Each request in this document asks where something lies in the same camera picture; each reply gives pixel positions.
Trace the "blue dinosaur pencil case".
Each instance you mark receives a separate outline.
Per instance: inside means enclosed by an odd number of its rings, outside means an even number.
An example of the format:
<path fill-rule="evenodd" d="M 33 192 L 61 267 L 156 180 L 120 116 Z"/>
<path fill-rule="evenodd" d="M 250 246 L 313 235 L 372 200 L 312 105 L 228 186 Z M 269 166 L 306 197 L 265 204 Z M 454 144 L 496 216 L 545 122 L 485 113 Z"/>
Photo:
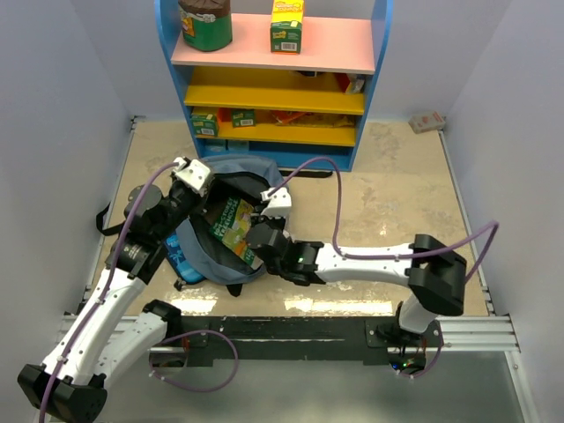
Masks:
<path fill-rule="evenodd" d="M 165 247 L 167 249 L 167 260 L 177 275 L 177 281 L 174 283 L 177 290 L 204 281 L 204 276 L 189 264 L 183 254 L 176 233 L 172 233 L 166 239 Z"/>

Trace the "blue student backpack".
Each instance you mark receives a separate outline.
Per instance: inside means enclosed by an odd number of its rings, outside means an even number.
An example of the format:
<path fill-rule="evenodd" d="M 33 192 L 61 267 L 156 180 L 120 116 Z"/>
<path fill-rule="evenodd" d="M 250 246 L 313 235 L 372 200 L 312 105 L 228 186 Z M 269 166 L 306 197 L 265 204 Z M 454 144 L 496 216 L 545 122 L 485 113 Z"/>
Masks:
<path fill-rule="evenodd" d="M 148 284 L 163 261 L 182 282 L 192 283 L 185 273 L 193 269 L 233 297 L 265 272 L 297 286 L 322 283 L 315 260 L 323 244 L 287 233 L 291 196 L 273 160 L 178 158 L 166 169 L 166 194 L 152 181 L 134 188 L 124 222 L 103 230 L 118 237 L 100 279 L 103 293 L 120 277 Z"/>

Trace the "green treehouse book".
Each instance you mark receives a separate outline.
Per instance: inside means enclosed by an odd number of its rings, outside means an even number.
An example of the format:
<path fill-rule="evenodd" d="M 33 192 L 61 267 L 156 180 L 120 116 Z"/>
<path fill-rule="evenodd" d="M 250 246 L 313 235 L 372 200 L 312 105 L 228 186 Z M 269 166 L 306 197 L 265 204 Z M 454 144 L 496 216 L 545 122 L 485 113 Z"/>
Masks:
<path fill-rule="evenodd" d="M 211 224 L 210 233 L 252 269 L 262 261 L 245 241 L 251 228 L 253 206 L 242 198 L 229 197 L 220 215 Z"/>

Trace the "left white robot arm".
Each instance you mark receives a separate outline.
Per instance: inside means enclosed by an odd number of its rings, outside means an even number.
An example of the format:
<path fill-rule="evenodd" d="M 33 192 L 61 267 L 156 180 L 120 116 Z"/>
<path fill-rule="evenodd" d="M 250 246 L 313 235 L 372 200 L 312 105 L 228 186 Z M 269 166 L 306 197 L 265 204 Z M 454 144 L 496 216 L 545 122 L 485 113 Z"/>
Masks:
<path fill-rule="evenodd" d="M 151 183 L 130 192 L 125 220 L 91 297 L 40 365 L 25 365 L 18 384 L 39 412 L 63 422 L 93 422 L 110 387 L 150 347 L 182 337 L 181 312 L 151 301 L 120 336 L 112 335 L 130 304 L 151 282 L 166 255 L 165 241 L 199 212 L 209 183 L 174 177 L 166 195 Z"/>

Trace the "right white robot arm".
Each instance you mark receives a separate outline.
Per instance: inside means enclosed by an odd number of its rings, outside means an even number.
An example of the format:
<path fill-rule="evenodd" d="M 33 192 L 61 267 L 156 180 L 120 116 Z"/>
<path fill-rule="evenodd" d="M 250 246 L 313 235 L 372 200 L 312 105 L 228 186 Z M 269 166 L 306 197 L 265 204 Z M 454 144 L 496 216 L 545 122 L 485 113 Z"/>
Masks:
<path fill-rule="evenodd" d="M 428 234 L 384 248 L 335 247 L 295 241 L 274 220 L 260 218 L 246 243 L 269 274 L 297 286 L 359 280 L 409 289 L 392 325 L 400 345 L 414 345 L 436 317 L 464 312 L 467 261 Z"/>

